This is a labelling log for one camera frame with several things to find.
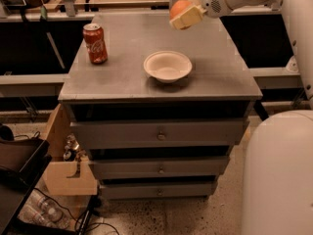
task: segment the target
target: drawer handle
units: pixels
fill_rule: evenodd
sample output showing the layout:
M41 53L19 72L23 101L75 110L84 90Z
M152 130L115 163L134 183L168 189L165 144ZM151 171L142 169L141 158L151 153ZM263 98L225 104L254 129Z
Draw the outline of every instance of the drawer handle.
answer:
M164 171L162 166L158 169L158 173L159 174L164 174L165 173L165 171Z
M157 190L157 195L158 195L159 197L163 196L162 190Z
M157 139L159 141L164 141L166 139L166 135L162 131L160 131L157 135Z

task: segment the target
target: concrete floor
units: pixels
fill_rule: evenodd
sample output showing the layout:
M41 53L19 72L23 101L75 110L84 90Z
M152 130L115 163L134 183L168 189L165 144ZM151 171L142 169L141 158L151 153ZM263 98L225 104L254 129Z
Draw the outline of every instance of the concrete floor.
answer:
M270 115L289 109L290 104L267 106ZM48 114L42 116L31 122L27 117L1 115L0 122L10 126L15 135L31 136L45 128ZM261 123L256 114L252 114L249 120L242 142L234 147L231 160L218 179L217 189L209 198L103 202L97 209L101 217L93 217L91 222L108 223L123 235L240 235L246 145L253 130ZM71 200L63 199L63 204L72 205L69 202ZM88 234L116 233L111 227L101 225Z

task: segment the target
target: plastic bottle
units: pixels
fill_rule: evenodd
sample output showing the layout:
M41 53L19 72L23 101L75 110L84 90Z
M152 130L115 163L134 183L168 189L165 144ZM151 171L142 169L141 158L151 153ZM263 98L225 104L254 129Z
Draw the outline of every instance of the plastic bottle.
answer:
M69 227L68 216L56 205L56 203L42 195L38 191L33 191L29 196L31 205L40 208L44 215L54 222L60 229Z
M26 223L33 223L41 226L56 228L57 225L42 215L38 210L29 204L25 204L20 211L19 219Z

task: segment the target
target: can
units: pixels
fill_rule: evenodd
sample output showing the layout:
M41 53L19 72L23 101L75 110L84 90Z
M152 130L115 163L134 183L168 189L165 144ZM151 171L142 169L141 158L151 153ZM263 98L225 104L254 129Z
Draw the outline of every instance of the can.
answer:
M97 23L85 25L83 27L83 37L92 64L101 64L108 59L105 33Z

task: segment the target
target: drawer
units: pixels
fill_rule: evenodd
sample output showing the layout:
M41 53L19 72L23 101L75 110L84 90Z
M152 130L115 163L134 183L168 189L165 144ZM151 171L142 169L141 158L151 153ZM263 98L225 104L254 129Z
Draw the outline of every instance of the drawer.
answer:
M247 127L242 118L227 120L128 120L73 122L83 149L177 147L239 144Z
M100 185L100 196L108 200L209 196L216 181L156 184Z
M224 172L228 161L227 156L101 160L91 162L90 167L97 179L218 176Z

